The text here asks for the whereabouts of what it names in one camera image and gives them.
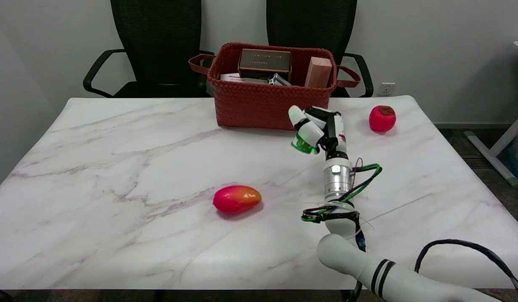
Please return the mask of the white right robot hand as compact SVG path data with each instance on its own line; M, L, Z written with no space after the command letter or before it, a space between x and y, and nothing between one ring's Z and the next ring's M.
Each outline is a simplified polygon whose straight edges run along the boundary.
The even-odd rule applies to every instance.
M326 160L348 159L345 126L340 112L322 107L300 109L293 105L288 109L288 117L297 134L292 147L306 154L325 152Z

